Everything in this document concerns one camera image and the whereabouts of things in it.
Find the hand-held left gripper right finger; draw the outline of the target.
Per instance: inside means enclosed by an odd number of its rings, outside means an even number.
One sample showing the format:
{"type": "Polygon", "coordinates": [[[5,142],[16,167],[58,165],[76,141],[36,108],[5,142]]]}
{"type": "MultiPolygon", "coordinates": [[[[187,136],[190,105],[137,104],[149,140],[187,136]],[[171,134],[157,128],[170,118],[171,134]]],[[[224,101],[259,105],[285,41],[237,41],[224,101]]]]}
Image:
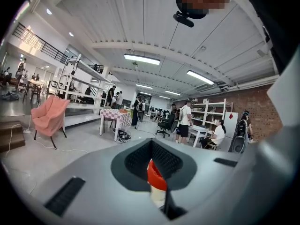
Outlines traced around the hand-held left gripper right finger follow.
{"type": "Polygon", "coordinates": [[[165,180],[171,178],[183,166],[176,150],[160,141],[152,141],[152,160],[165,180]]]}

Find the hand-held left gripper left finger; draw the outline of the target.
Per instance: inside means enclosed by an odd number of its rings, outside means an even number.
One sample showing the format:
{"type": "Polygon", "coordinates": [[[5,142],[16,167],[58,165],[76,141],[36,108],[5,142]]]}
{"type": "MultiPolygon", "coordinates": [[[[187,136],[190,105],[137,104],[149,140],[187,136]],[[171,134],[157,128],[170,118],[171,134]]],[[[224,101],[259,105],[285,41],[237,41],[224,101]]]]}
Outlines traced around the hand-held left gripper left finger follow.
{"type": "Polygon", "coordinates": [[[147,180],[149,162],[152,160],[152,140],[144,140],[128,149],[125,166],[135,176],[147,180]]]}

